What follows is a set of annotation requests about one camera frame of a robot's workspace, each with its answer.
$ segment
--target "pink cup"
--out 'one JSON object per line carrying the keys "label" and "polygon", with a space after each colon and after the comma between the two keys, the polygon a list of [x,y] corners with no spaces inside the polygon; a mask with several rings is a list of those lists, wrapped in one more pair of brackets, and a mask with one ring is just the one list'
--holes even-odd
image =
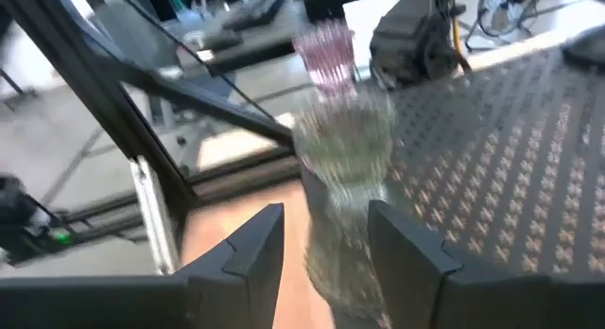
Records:
{"label": "pink cup", "polygon": [[311,80],[325,95],[353,89],[353,35],[344,22],[325,21],[292,42]]}

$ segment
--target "glass cup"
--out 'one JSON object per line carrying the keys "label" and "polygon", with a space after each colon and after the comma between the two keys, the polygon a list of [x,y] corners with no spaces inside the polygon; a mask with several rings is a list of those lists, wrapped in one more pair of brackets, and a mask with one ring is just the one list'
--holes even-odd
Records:
{"label": "glass cup", "polygon": [[325,21],[294,38],[313,83],[325,96],[348,92],[354,87],[353,32],[341,21]]}
{"label": "glass cup", "polygon": [[334,97],[314,95],[293,134],[302,163],[330,191],[337,209],[366,209],[386,199],[395,110],[389,95],[361,86]]}

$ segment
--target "perforated metal table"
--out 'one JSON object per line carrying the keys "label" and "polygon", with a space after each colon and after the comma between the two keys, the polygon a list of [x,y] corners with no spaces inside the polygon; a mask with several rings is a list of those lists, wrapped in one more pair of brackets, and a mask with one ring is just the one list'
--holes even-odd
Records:
{"label": "perforated metal table", "polygon": [[[388,202],[513,274],[605,280],[605,77],[568,67],[557,42],[530,42],[394,96]],[[331,257],[308,262],[316,288],[352,311],[376,309],[372,273],[345,268],[369,265],[367,246],[339,242],[324,186],[306,170],[303,183],[310,250]]]}

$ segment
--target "wire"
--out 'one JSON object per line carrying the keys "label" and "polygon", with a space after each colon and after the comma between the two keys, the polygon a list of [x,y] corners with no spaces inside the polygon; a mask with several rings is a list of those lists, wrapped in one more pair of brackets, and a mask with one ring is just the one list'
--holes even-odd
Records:
{"label": "wire", "polygon": [[479,28],[481,29],[481,31],[483,31],[483,33],[485,33],[486,35],[488,35],[490,37],[498,38],[498,37],[506,36],[506,35],[510,34],[512,31],[514,31],[515,28],[519,28],[519,26],[521,26],[523,24],[523,22],[525,22],[528,18],[531,18],[531,14],[529,14],[528,12],[538,10],[538,8],[537,8],[538,1],[540,1],[540,0],[529,0],[529,3],[523,9],[523,12],[521,12],[521,16],[516,21],[514,21],[514,23],[511,23],[510,26],[507,27],[504,31],[494,32],[494,30],[492,30],[491,28],[489,28],[483,24],[484,23],[483,17],[489,11],[489,9],[487,9],[485,7],[487,0],[479,0],[479,2],[477,4],[476,23],[479,25]]}
{"label": "wire", "polygon": [[148,23],[150,23],[158,31],[162,32],[166,37],[168,37],[170,39],[170,41],[172,41],[173,43],[175,43],[176,45],[178,45],[179,47],[181,47],[187,54],[189,54],[191,57],[193,57],[193,59],[198,64],[200,64],[200,65],[204,66],[206,69],[208,69],[208,72],[210,72],[211,75],[219,76],[222,80],[225,81],[225,83],[227,83],[240,96],[242,96],[242,98],[244,98],[244,100],[247,103],[251,104],[258,112],[260,112],[264,116],[268,117],[269,119],[275,121],[275,118],[273,117],[273,115],[271,115],[270,113],[268,113],[267,111],[265,111],[256,102],[252,101],[252,99],[249,98],[246,94],[244,94],[244,92],[242,92],[241,89],[237,88],[237,86],[233,82],[231,82],[230,79],[226,78],[223,73],[221,73],[219,70],[215,69],[213,67],[213,65],[211,65],[211,64],[207,63],[206,61],[203,61],[202,59],[200,59],[199,56],[196,53],[193,52],[193,50],[189,49],[189,47],[187,45],[185,45],[183,42],[181,42],[181,40],[179,40],[177,37],[175,37],[172,33],[170,33],[168,30],[166,30],[163,26],[161,26],[160,23],[158,23],[155,20],[155,18],[153,18],[153,16],[151,16],[147,11],[145,11],[143,8],[141,8],[141,6],[139,6],[138,3],[134,2],[133,0],[125,0],[125,1],[131,7],[133,7],[137,11],[137,13],[139,13],[141,15],[141,17],[145,18],[145,20]]}
{"label": "wire", "polygon": [[[455,5],[456,0],[452,0],[451,9],[453,9]],[[452,21],[452,38],[454,39],[454,49],[458,53],[458,61],[460,63],[460,67],[465,73],[471,72],[471,65],[464,57],[464,52],[462,50],[462,40],[460,39],[460,25],[458,24],[458,18],[456,16],[452,16],[449,11],[450,9],[448,9],[448,17]]]}
{"label": "wire", "polygon": [[[533,25],[536,24],[536,22],[538,21],[538,16],[540,15],[540,11],[538,11],[538,6],[534,6],[533,7],[533,11],[526,16],[525,19],[523,19],[520,23],[519,26],[525,31],[528,32],[529,34],[531,34],[531,28],[533,27]],[[531,21],[531,23],[529,24],[529,26],[525,25],[525,22],[527,22],[528,20],[530,20],[531,18],[533,18],[533,20]]]}
{"label": "wire", "polygon": [[180,0],[168,0],[168,3],[175,11],[180,11],[184,9],[184,5]]}

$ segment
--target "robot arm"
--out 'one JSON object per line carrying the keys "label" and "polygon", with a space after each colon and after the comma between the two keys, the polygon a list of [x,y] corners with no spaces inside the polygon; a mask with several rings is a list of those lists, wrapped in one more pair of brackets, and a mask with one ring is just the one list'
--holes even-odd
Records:
{"label": "robot arm", "polygon": [[452,20],[464,12],[454,0],[400,0],[372,37],[372,75],[387,88],[451,74],[465,61],[451,42]]}

